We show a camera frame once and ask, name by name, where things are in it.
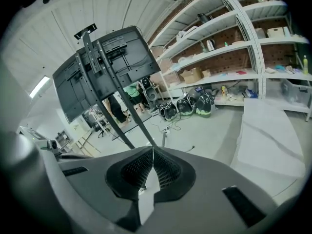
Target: green shirt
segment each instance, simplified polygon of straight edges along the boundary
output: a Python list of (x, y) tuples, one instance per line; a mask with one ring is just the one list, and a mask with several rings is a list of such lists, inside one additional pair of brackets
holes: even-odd
[(123, 88), (124, 91), (126, 91), (131, 97), (139, 96), (140, 93), (137, 90), (137, 84), (132, 83), (131, 85)]

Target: monitor mount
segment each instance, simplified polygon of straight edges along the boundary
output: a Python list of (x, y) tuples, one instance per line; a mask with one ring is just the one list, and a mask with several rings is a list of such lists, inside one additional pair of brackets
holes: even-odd
[[(117, 78), (117, 75), (112, 67), (111, 64), (111, 60), (110, 58), (107, 56), (107, 52), (109, 52), (110, 56), (113, 56), (113, 53), (116, 51), (119, 51), (121, 48), (126, 46), (126, 43), (124, 42), (124, 40), (122, 38), (117, 39), (116, 41), (111, 42), (110, 44), (106, 44), (103, 48), (103, 46), (101, 45), (101, 43), (97, 40), (97, 46), (96, 48), (99, 50), (100, 56), (104, 62), (104, 67), (101, 67), (101, 65), (98, 62), (98, 59), (95, 56), (94, 53), (94, 46), (91, 43), (90, 40), (90, 33), (94, 30), (96, 30), (96, 27), (92, 27), (90, 28), (92, 25), (90, 25), (89, 27), (83, 29), (82, 31), (78, 32), (77, 34), (75, 34), (75, 37), (82, 37), (83, 39), (83, 43), (84, 43), (84, 47), (85, 47), (85, 51), (88, 55), (88, 58), (90, 59), (90, 64), (91, 64), (91, 68), (92, 71), (94, 72), (94, 74), (96, 74), (97, 72), (100, 72), (102, 69), (106, 69), (108, 71), (108, 75), (110, 77), (110, 79), (113, 81), (114, 86), (116, 88), (116, 90), (119, 92), (122, 100), (124, 101), (126, 107), (128, 108), (128, 110), (130, 111), (134, 121), (136, 122), (136, 124), (139, 126), (139, 128), (141, 129), (141, 131), (144, 133), (144, 135), (146, 136), (146, 138), (148, 139), (148, 141), (150, 142), (150, 144), (152, 146), (157, 146), (154, 139), (152, 138), (152, 136), (150, 135), (150, 133), (147, 131), (146, 127), (144, 126), (141, 118), (138, 116), (136, 110), (134, 109), (133, 105), (131, 104), (128, 96), (126, 96), (123, 87), (119, 81), (119, 79)], [(115, 130), (115, 132), (120, 136), (120, 138), (124, 141), (124, 143), (130, 148), (130, 149), (134, 149), (134, 145), (130, 142), (130, 140), (125, 136), (125, 134), (123, 133), (123, 131), (118, 127), (118, 125), (116, 124), (116, 122), (114, 121), (114, 119), (112, 118), (112, 116), (108, 113), (107, 109), (105, 108), (105, 106), (103, 105), (101, 99), (99, 98), (99, 95), (92, 83), (92, 81), (89, 78), (88, 72), (85, 68), (84, 63), (81, 60), (81, 56), (79, 54), (79, 52), (76, 52), (75, 57), (77, 59), (77, 62), (79, 64), (79, 68), (81, 70), (82, 76), (84, 77), (86, 83), (88, 84), (88, 87), (90, 89), (90, 92), (94, 95), (97, 105), (100, 108), (100, 110), (103, 112), (103, 115), (106, 117), (106, 119), (108, 120), (108, 122), (111, 124), (112, 128)]]

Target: yellow bottle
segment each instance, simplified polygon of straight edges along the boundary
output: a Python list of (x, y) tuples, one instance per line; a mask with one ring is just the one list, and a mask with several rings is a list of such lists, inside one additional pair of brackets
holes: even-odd
[(303, 56), (303, 73), (305, 75), (307, 75), (309, 73), (307, 56)]

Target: ceiling light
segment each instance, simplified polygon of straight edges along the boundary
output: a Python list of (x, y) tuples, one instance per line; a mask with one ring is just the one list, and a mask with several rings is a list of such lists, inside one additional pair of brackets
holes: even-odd
[(39, 92), (39, 90), (44, 86), (44, 84), (49, 80), (50, 78), (48, 78), (47, 76), (44, 76), (41, 81), (37, 84), (37, 86), (33, 89), (33, 91), (30, 93), (30, 97), (33, 98), (36, 93)]

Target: black monitor back panel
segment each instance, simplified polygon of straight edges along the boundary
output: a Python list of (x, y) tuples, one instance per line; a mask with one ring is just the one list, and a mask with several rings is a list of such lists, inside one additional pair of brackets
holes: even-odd
[[(113, 70), (123, 87), (160, 71), (147, 43), (135, 26), (112, 32), (99, 38), (98, 41), (111, 60)], [(84, 48), (79, 49), (78, 53), (99, 97), (104, 100), (117, 90), (104, 67), (97, 49), (97, 40), (92, 44), (95, 57), (102, 67), (100, 72), (93, 72)], [(82, 77), (75, 55), (55, 71), (53, 80), (60, 104), (69, 122), (96, 104)]]

